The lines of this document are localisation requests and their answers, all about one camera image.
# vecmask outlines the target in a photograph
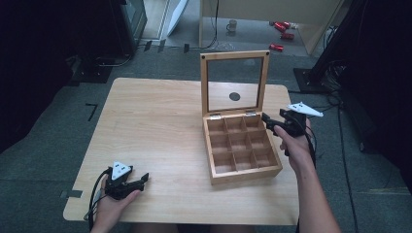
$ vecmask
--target red object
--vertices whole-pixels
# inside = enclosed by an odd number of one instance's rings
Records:
[[[282,33],[281,39],[283,40],[293,40],[294,34],[292,33]]]
[[[286,31],[286,27],[280,22],[275,22],[274,27],[282,33]]]
[[[276,45],[276,44],[270,44],[269,49],[270,50],[276,50],[276,51],[283,51],[283,46],[281,45]]]
[[[282,25],[284,25],[284,27],[286,27],[286,29],[291,28],[291,24],[288,22],[280,22]]]

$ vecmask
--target person's left hand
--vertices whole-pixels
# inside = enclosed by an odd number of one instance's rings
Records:
[[[107,175],[101,184],[101,197],[106,195],[104,191],[106,180]],[[106,196],[97,202],[96,220],[91,232],[109,232],[118,223],[124,209],[136,199],[139,193],[140,190],[134,190],[126,198],[119,201]]]

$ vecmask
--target wooden box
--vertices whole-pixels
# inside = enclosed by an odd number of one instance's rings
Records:
[[[211,184],[275,177],[282,164],[261,120],[269,51],[200,54]]]

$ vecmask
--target open lid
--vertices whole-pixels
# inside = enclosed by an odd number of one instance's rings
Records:
[[[202,114],[261,112],[269,50],[200,53]]]

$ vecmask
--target gray floor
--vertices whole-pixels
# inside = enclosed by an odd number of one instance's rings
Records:
[[[173,8],[176,2],[171,1],[170,6]],[[107,83],[63,87],[29,135],[0,155],[0,232],[87,232],[85,221],[63,218],[66,200],[60,198],[60,193],[73,186],[112,82],[117,77],[199,81],[198,55],[203,50],[183,53],[183,44],[196,47],[192,46],[197,43],[195,9],[196,2],[190,1],[181,23],[166,38],[166,46],[178,48],[166,47],[162,52],[155,46],[148,51],[140,48],[132,60],[113,69]],[[267,22],[241,21],[239,35],[241,24],[250,27],[256,23],[261,23],[261,28],[255,33],[273,32],[267,32],[273,29],[266,27]],[[218,36],[220,45],[231,44],[236,50],[257,47],[264,50],[271,41],[255,38],[254,34],[248,34],[236,41]],[[307,55],[296,38],[284,52],[271,53],[268,83],[296,91],[292,68],[311,68],[316,61],[317,55]],[[291,93],[291,100],[319,107],[320,111],[329,106],[326,96],[321,94]],[[98,105],[90,120],[92,107],[86,104]],[[342,231],[355,232],[356,227],[346,182],[346,161],[359,232],[412,232],[412,198],[398,170],[380,154],[359,151],[359,138],[347,113],[332,108],[324,117],[312,118],[312,123],[318,139],[317,170]],[[120,223],[113,232],[125,232],[128,226]],[[181,227],[185,232],[207,229],[197,225]],[[259,233],[294,232],[294,229],[294,226],[257,226]]]

